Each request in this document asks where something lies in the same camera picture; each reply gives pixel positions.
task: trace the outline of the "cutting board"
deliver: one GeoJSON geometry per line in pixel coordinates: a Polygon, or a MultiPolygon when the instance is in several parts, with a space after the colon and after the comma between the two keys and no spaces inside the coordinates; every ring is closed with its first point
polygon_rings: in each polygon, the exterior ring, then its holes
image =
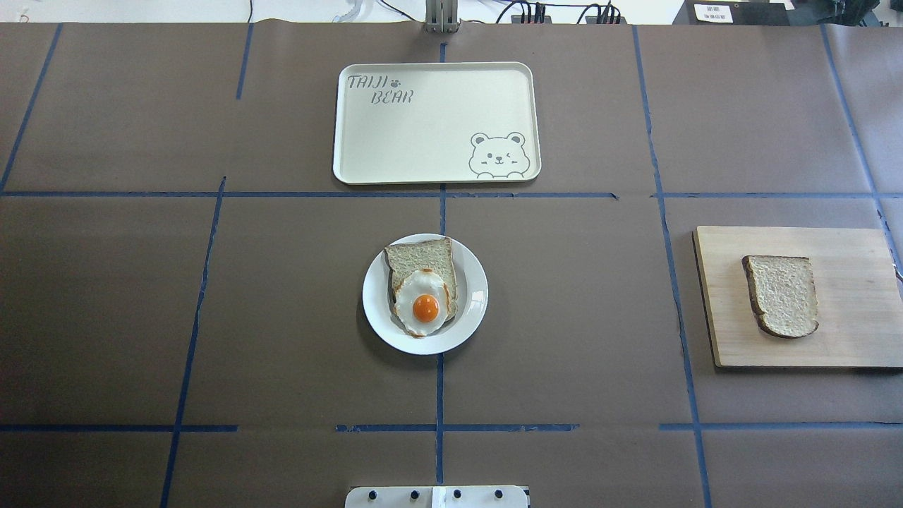
{"type": "Polygon", "coordinates": [[[699,226],[694,243],[716,365],[903,367],[903,301],[881,230],[699,226]],[[782,339],[759,329],[747,255],[810,259],[814,333],[782,339]]]}

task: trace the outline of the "label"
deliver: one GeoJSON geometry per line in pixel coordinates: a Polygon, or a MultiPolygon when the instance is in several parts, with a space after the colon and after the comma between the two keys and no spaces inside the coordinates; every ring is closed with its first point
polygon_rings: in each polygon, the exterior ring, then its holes
{"type": "Polygon", "coordinates": [[[386,74],[355,74],[348,76],[348,89],[363,90],[370,95],[370,104],[410,104],[414,91],[405,89],[400,80],[386,74]]]}
{"type": "Polygon", "coordinates": [[[693,4],[696,19],[709,23],[733,23],[731,8],[727,5],[693,4]]]}

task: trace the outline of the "white plate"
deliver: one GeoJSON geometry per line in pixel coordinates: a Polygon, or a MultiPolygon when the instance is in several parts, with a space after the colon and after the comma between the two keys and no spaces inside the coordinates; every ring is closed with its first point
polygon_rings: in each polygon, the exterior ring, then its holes
{"type": "MultiPolygon", "coordinates": [[[[420,233],[392,242],[415,243],[439,240],[442,235],[420,233]]],[[[458,283],[458,314],[433,334],[415,339],[405,333],[398,318],[392,314],[389,297],[389,266],[386,253],[380,251],[364,277],[364,314],[373,331],[392,347],[411,354],[444,353],[466,341],[486,314],[489,301],[489,284],[477,257],[459,241],[451,240],[451,260],[458,283]]]]}

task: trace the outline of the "black device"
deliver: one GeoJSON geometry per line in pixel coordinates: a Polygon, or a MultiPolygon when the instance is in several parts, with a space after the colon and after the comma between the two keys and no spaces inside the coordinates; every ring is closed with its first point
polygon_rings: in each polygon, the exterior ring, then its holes
{"type": "Polygon", "coordinates": [[[684,0],[672,24],[719,24],[700,21],[696,17],[696,5],[710,7],[723,5],[731,10],[731,21],[722,24],[757,24],[770,26],[789,26],[787,8],[784,4],[768,4],[764,2],[701,2],[684,0]]]}

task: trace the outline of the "toast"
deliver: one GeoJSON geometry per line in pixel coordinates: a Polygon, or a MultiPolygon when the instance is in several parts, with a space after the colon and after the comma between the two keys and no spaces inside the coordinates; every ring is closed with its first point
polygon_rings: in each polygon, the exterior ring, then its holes
{"type": "Polygon", "coordinates": [[[743,269],[762,331],[796,339],[818,329],[818,299],[809,258],[746,256],[743,269]]]}
{"type": "Polygon", "coordinates": [[[414,271],[430,268],[449,291],[449,315],[452,319],[458,312],[458,283],[452,263],[452,241],[448,238],[427,240],[416,243],[397,243],[384,249],[386,264],[389,266],[389,284],[393,299],[401,283],[414,271]]]}

